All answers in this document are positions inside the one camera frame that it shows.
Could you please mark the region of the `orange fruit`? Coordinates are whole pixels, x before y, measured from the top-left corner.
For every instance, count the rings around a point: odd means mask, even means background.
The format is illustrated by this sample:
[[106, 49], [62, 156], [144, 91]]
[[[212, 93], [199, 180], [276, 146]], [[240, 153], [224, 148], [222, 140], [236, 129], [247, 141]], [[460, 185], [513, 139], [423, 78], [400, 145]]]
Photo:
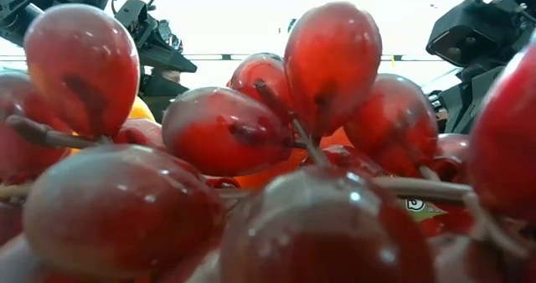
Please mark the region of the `orange fruit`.
[[129, 113], [129, 118], [143, 118], [150, 121], [155, 121], [155, 117], [152, 114], [148, 105], [137, 96]]

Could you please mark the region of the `silver pull-tab tin can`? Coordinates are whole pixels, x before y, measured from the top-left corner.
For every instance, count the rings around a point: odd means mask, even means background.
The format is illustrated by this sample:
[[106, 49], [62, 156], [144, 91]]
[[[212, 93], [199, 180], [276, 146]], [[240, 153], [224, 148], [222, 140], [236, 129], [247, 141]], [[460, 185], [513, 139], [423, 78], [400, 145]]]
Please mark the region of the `silver pull-tab tin can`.
[[445, 211], [437, 208], [434, 204], [424, 202], [419, 199], [407, 198], [401, 199], [401, 203], [405, 209], [410, 213], [412, 218], [420, 222], [425, 219], [435, 217], [437, 215], [444, 214]]

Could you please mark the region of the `red grape bunch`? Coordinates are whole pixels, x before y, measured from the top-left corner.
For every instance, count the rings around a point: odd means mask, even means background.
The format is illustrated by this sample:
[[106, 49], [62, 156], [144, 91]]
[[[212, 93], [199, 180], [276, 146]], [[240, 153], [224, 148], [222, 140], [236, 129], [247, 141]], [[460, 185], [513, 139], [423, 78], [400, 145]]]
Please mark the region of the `red grape bunch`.
[[[179, 95], [163, 149], [114, 142], [137, 97], [140, 59], [115, 18], [60, 4], [23, 38], [38, 106], [79, 151], [26, 191], [22, 238], [0, 283], [45, 265], [61, 275], [154, 283], [536, 283], [536, 161], [516, 156], [500, 116], [520, 108], [528, 145], [536, 98], [514, 82], [472, 133], [465, 183], [442, 182], [434, 112], [408, 80], [377, 77], [372, 17], [328, 3], [295, 24], [283, 59], [287, 97], [225, 87]], [[352, 147], [320, 148], [343, 128]], [[308, 157], [260, 188], [235, 177]], [[444, 214], [415, 221], [401, 199]]]

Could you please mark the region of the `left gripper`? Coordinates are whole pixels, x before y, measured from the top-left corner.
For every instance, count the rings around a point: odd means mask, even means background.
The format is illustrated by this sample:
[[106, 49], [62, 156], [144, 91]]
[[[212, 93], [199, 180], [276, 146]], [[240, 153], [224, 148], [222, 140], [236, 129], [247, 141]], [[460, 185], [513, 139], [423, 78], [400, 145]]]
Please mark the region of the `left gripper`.
[[156, 122], [161, 122], [172, 101], [188, 90], [180, 84], [180, 72], [195, 73], [198, 67], [182, 55], [182, 40], [172, 32], [169, 21], [152, 17], [145, 2], [127, 0], [114, 17], [133, 38], [141, 64], [155, 67], [150, 72], [142, 70], [139, 96]]

